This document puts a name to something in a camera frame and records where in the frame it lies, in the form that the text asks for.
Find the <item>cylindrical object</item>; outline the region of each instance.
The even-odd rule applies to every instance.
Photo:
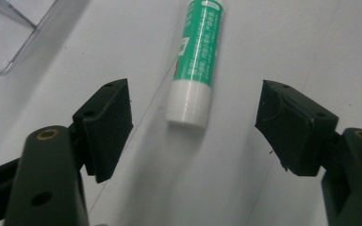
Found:
[[[221,21],[221,0],[190,1],[167,105],[167,122],[206,128]]]

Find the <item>white surface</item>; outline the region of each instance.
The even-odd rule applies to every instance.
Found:
[[[170,124],[205,129],[210,108],[211,88],[192,80],[172,82],[166,121]]]
[[[362,127],[362,1],[228,1],[202,134],[164,121],[187,3],[90,1],[71,28],[51,24],[0,77],[0,164],[29,133],[70,124],[101,85],[127,77],[135,128],[112,179],[85,177],[92,224],[326,225],[322,173],[285,172],[255,114],[269,79],[337,114],[339,132]]]

